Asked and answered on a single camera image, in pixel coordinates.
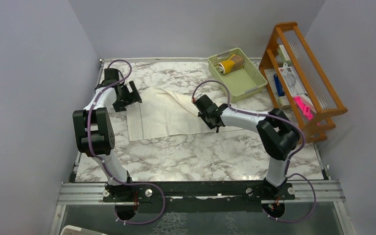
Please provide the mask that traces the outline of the cream white towel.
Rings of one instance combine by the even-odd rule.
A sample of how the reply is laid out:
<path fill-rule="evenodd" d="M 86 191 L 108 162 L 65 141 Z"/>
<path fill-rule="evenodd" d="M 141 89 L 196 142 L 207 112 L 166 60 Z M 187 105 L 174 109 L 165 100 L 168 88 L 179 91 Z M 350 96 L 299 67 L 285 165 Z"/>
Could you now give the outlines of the cream white towel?
<path fill-rule="evenodd" d="M 215 131 L 197 116 L 189 95 L 150 87 L 140 96 L 142 102 L 128 106 L 126 111 L 130 141 Z"/>

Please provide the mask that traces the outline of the brown yellow bear towel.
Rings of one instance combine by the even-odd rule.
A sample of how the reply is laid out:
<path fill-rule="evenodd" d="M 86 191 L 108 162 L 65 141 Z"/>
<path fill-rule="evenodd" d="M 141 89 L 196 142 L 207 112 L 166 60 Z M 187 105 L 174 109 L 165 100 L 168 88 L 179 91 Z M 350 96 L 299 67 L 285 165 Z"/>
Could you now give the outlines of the brown yellow bear towel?
<path fill-rule="evenodd" d="M 244 58 L 237 54 L 231 55 L 227 60 L 217 64 L 216 69 L 220 74 L 228 74 L 243 67 Z"/>

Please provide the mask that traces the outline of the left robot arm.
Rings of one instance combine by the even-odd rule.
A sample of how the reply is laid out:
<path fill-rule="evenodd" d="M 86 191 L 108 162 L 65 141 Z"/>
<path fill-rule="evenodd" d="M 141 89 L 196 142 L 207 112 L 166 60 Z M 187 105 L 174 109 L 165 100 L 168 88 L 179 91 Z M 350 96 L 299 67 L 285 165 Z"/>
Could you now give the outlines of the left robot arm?
<path fill-rule="evenodd" d="M 127 106 L 142 103 L 142 98 L 135 83 L 125 84 L 125 77 L 118 69 L 107 68 L 104 75 L 91 102 L 72 114 L 76 145 L 80 153 L 92 158 L 105 173 L 104 196 L 128 201 L 134 196 L 134 187 L 114 151 L 116 139 L 108 111 L 113 108 L 117 113 L 125 112 Z"/>

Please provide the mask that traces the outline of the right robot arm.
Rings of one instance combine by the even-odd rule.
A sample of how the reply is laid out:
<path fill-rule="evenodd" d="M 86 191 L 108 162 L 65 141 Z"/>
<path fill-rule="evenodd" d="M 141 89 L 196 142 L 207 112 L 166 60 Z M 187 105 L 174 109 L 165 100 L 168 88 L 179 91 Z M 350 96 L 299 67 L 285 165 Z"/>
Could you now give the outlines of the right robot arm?
<path fill-rule="evenodd" d="M 207 95 L 193 99 L 198 116 L 210 129 L 236 127 L 258 133 L 264 150 L 269 155 L 268 171 L 263 179 L 263 194 L 275 199 L 282 194 L 287 182 L 286 172 L 290 156 L 301 139 L 284 112 L 274 108 L 270 112 L 236 111 L 228 104 L 217 106 Z"/>

